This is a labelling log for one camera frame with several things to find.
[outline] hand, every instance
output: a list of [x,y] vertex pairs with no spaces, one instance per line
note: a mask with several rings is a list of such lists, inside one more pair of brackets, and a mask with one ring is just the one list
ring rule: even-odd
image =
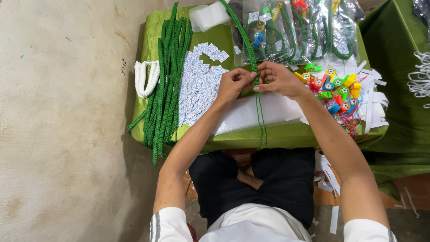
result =
[[236,100],[242,89],[252,86],[256,76],[256,72],[251,73],[241,68],[224,73],[215,102],[230,105]]
[[259,85],[254,87],[256,92],[276,92],[294,100],[302,94],[311,92],[284,65],[265,61],[258,66],[260,72]]

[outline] green tablecloth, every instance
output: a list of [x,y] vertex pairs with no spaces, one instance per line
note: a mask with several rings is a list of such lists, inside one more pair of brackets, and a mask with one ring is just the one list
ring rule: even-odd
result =
[[390,127],[364,149],[377,181],[430,172],[430,97],[417,98],[407,86],[408,73],[420,64],[415,51],[429,52],[427,24],[413,12],[411,0],[388,0],[359,23],[370,65],[387,81],[379,86],[390,104]]
[[[188,16],[188,11],[192,7],[179,8],[177,13],[178,17]],[[154,61],[158,59],[158,49],[157,49],[157,39],[161,35],[161,27],[163,20],[169,19],[172,11],[156,11],[151,13],[146,18],[144,41],[143,41],[143,51],[141,61]],[[363,45],[363,41],[360,33],[358,36],[358,47],[359,55],[361,60],[367,59],[366,50]],[[213,43],[220,50],[224,50],[230,55],[223,63],[219,61],[212,61],[206,55],[202,55],[205,64],[212,65],[222,65],[223,68],[232,70],[234,69],[233,60],[233,44],[231,37],[231,27],[228,25],[218,25],[206,32],[197,32],[193,34],[191,39],[190,48],[197,46],[199,43]],[[244,69],[250,70],[251,66],[245,66]],[[252,88],[244,90],[240,97],[249,96],[253,94]],[[140,99],[136,96],[135,110],[133,119],[137,118],[146,108],[147,100]],[[135,140],[143,143],[143,121],[136,125],[132,130],[132,136]],[[183,125],[178,128],[177,138],[180,139],[182,135],[189,129],[188,125]],[[296,147],[315,147],[318,146],[315,136],[309,125],[299,123],[299,124],[285,124],[277,125],[274,127],[267,127],[267,137],[268,142],[266,148],[283,147],[283,148],[296,148]],[[363,135],[364,127],[359,128],[360,136],[357,140],[361,148],[367,147],[376,141],[378,141],[387,131],[387,126],[382,126],[379,128],[371,129],[369,136]],[[258,147],[260,143],[260,133],[258,129],[238,131],[232,133],[226,133],[217,136],[210,136],[207,143],[205,144],[202,153],[210,152],[214,150],[221,149],[236,149],[236,148],[254,148]]]

